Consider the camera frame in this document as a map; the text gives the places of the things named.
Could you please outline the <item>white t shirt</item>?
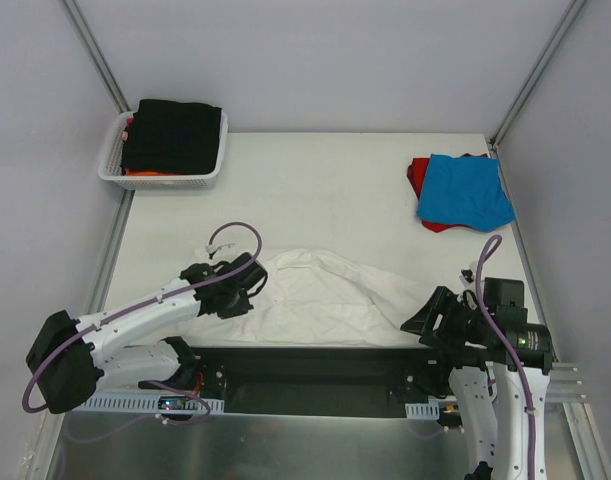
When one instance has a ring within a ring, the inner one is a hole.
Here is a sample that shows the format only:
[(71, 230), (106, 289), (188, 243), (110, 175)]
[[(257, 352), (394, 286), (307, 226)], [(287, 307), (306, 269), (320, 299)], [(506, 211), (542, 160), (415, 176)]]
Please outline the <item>white t shirt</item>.
[(432, 286), (325, 249), (269, 250), (268, 273), (252, 310), (233, 319), (205, 315), (174, 327), (191, 346), (400, 347), (415, 337), (401, 325)]

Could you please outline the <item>white plastic basket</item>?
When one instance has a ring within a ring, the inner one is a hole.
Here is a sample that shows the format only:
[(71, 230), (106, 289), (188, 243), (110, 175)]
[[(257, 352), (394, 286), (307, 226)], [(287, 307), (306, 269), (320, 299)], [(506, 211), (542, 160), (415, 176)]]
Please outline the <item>white plastic basket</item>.
[(97, 156), (97, 174), (103, 181), (113, 182), (125, 190), (203, 190), (213, 188), (225, 158), (229, 118), (221, 113), (219, 144), (212, 172), (205, 175), (133, 176), (121, 174), (123, 132), (134, 111), (120, 113), (105, 135)]

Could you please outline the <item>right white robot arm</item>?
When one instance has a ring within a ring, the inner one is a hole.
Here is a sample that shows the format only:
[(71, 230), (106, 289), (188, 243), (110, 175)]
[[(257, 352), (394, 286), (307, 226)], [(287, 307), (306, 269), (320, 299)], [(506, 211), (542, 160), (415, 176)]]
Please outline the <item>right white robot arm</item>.
[(437, 388), (454, 395), (465, 435), (468, 479), (544, 479), (545, 400), (551, 335), (528, 320), (519, 280), (488, 277), (481, 291), (437, 287), (401, 326), (445, 364)]

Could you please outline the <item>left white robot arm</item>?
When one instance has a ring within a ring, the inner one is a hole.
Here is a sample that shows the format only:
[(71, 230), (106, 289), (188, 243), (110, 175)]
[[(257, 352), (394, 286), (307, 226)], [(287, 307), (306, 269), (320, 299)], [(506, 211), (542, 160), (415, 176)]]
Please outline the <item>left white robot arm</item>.
[(24, 410), (66, 413), (100, 390), (140, 383), (189, 388), (197, 360), (187, 341), (172, 335), (146, 345), (144, 339), (203, 315), (242, 316), (267, 280), (265, 268), (243, 253), (214, 265), (194, 263), (155, 293), (122, 307), (78, 318), (65, 310), (51, 314), (26, 356), (31, 378)]

